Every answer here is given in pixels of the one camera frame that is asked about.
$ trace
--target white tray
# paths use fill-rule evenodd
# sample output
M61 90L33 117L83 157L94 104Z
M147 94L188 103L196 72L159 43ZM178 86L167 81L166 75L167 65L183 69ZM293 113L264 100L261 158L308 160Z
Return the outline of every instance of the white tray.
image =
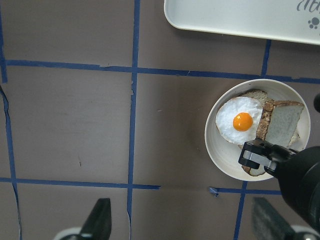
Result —
M184 30L320 45L320 0L165 0Z

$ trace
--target white bowl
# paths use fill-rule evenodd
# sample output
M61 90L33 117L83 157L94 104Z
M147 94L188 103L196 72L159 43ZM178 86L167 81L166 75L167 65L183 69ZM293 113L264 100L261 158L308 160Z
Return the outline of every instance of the white bowl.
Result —
M236 144L227 142L220 135L216 127L218 109L229 99L251 89L263 90L267 92L269 98L274 100L292 100L304 104L304 110L297 124L300 139L290 146L292 149L301 151L306 147L310 135L310 115L305 101L292 87L271 79L255 79L243 82L231 88L219 98L211 109L205 124L204 138L206 149L214 164L225 174L235 179L252 182L270 179L272 176L268 173L260 176L250 176L247 174L238 163L241 153L240 148Z

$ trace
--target egg white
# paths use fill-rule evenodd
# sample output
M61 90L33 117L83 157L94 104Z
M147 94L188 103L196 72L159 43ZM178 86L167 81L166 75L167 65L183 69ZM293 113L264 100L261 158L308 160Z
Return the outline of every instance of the egg white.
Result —
M215 124L221 136L230 143L243 145L246 141L256 138L263 106L251 97L238 96L227 101L217 112ZM238 131L234 128L235 116L239 113L248 113L253 124L247 131Z

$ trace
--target paw print logo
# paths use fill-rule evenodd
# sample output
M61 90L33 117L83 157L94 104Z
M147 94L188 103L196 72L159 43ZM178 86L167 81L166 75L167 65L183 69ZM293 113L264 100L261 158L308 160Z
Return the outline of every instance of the paw print logo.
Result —
M317 17L312 18L311 20L308 21L309 28L311 29L317 29L318 24L320 23L319 19Z

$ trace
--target egg yolk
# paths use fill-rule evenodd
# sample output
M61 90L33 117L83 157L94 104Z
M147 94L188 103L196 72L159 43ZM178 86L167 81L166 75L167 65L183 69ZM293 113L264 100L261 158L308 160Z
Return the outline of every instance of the egg yolk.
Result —
M252 117L247 112L240 112L233 119L233 127L239 132L247 131L253 123Z

